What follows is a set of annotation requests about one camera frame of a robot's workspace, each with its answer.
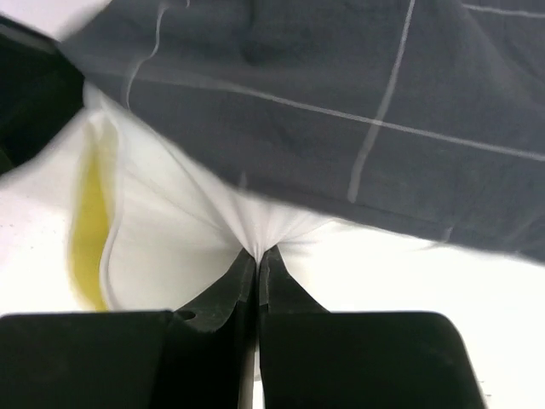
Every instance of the white fabric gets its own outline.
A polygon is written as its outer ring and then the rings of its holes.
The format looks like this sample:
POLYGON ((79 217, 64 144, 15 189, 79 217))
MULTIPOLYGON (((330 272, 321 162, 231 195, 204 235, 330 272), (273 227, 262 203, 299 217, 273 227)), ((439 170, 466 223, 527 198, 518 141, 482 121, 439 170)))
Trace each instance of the white fabric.
POLYGON ((291 274, 327 309, 445 314, 490 407, 545 407, 545 333, 536 325, 545 312, 543 266, 258 198, 227 186, 97 91, 88 102, 119 141, 116 222, 101 268, 111 307, 178 308, 225 273, 242 247, 260 259, 279 245, 291 274))

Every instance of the plaid fabric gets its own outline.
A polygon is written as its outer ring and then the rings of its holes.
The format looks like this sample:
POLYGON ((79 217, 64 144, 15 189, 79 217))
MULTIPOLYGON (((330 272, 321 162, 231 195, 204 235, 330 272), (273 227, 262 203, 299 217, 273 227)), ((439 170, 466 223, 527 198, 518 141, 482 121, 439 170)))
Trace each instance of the plaid fabric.
POLYGON ((544 43, 540 0, 114 0, 60 48, 234 185, 545 261, 544 43))

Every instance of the gray cloth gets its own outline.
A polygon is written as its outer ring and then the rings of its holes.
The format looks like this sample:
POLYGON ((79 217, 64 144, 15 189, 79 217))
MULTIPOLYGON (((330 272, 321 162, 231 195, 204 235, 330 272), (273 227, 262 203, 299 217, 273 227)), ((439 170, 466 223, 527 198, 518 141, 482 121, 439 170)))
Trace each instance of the gray cloth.
POLYGON ((466 1, 113 0, 60 49, 235 186, 545 262, 545 2, 466 1))

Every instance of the yellow fabric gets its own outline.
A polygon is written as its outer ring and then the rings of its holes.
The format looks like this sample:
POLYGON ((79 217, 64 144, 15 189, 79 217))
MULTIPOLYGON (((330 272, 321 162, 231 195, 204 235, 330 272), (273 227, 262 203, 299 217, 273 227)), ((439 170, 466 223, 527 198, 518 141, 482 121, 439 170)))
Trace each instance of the yellow fabric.
POLYGON ((105 183, 100 172, 100 149, 93 138, 82 159, 77 208, 70 243, 70 269, 74 285, 96 311, 106 311, 100 293, 100 258, 109 231, 105 183))

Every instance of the dark gray fabric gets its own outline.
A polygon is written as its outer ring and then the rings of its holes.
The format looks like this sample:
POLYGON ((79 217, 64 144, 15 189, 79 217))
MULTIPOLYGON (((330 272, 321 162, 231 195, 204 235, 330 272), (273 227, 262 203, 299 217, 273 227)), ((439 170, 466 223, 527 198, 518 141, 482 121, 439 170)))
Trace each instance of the dark gray fabric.
POLYGON ((234 185, 545 261, 542 0, 114 0, 62 52, 234 185))

